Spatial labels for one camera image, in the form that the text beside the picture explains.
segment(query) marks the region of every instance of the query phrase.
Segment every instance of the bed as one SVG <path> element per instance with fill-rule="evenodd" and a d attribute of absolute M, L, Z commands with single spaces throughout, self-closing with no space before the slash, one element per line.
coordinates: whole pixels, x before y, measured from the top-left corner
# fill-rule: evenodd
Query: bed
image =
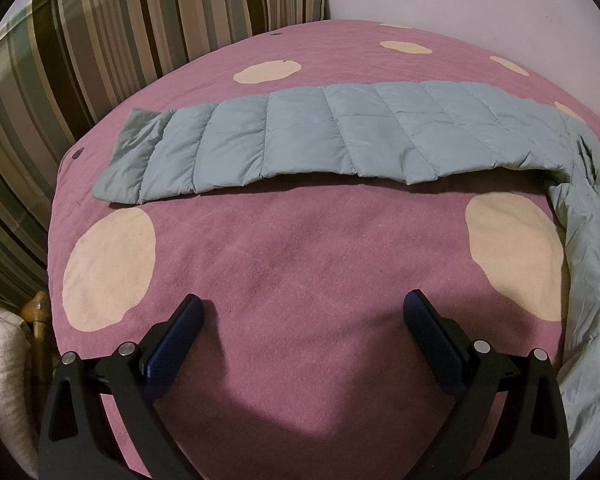
<path fill-rule="evenodd" d="M 564 233 L 537 173 L 413 187 L 280 176 L 131 208 L 91 195 L 132 108 L 394 80 L 496 86 L 558 107 L 600 139 L 590 110 L 492 52 L 405 26 L 331 20 L 185 65 L 118 106 L 62 161 L 49 237 L 59 348 L 107 354 L 139 341 L 188 292 L 206 300 L 207 332 L 157 409 L 208 478 L 407 471 L 451 408 L 400 323 L 412 288 L 470 336 L 513 354 L 541 346 L 560 365 Z M 143 471 L 111 418 L 128 462 Z"/>

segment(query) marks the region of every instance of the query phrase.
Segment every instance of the blue padded grip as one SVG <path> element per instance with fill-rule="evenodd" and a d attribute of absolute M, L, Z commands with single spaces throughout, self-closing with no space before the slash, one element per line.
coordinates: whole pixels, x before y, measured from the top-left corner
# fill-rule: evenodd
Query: blue padded grip
<path fill-rule="evenodd" d="M 441 318 L 419 290 L 412 290 L 405 296 L 402 315 L 439 386 L 447 395 L 456 399 L 463 397 L 466 392 L 467 366 L 466 353 L 463 351 L 466 348 L 458 348 L 442 324 L 452 324 L 454 326 L 450 328 L 461 332 L 459 326 L 451 320 Z M 461 333 L 459 339 L 463 341 L 463 337 L 466 338 Z"/>
<path fill-rule="evenodd" d="M 205 320 L 205 308 L 199 297 L 188 294 L 178 307 L 177 316 L 144 364 L 143 397 L 149 404 L 164 396 L 173 383 L 189 349 Z"/>

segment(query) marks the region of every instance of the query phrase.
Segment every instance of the white quilted blanket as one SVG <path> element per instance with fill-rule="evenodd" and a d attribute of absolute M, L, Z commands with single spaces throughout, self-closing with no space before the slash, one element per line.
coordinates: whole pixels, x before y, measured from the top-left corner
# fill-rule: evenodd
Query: white quilted blanket
<path fill-rule="evenodd" d="M 38 456 L 25 402 L 28 327 L 0 307 L 0 437 L 18 464 L 38 477 Z"/>

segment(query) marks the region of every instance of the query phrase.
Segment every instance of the wooden bedpost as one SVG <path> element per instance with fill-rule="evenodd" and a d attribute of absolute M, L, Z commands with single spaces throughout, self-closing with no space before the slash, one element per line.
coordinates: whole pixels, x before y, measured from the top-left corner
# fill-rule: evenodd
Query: wooden bedpost
<path fill-rule="evenodd" d="M 19 315 L 31 325 L 31 407 L 36 430 L 40 431 L 46 396 L 53 378 L 51 364 L 51 302 L 39 292 L 20 309 Z"/>

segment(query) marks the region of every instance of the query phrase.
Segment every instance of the black bracket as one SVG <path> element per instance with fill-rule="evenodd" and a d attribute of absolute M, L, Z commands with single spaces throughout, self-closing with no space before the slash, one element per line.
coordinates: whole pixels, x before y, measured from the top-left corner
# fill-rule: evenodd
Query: black bracket
<path fill-rule="evenodd" d="M 567 480 L 566 418 L 546 352 L 510 356 L 486 341 L 472 342 L 457 323 L 440 317 L 419 290 L 407 294 L 403 314 L 436 381 L 457 401 L 405 480 Z M 147 479 L 126 466 L 100 394 L 113 395 L 154 480 L 202 480 L 152 403 L 167 393 L 203 322 L 203 303 L 189 294 L 168 321 L 154 325 L 138 344 L 122 343 L 110 356 L 96 359 L 64 354 L 42 423 L 40 480 Z M 479 468 L 461 476 L 499 391 L 508 396 L 487 455 Z"/>
<path fill-rule="evenodd" d="M 486 341 L 472 342 L 419 290 L 407 294 L 402 312 L 436 381 L 457 401 L 405 480 L 568 480 L 567 421 L 546 352 L 511 356 Z M 461 476 L 496 393 L 504 391 L 507 400 L 482 464 Z"/>

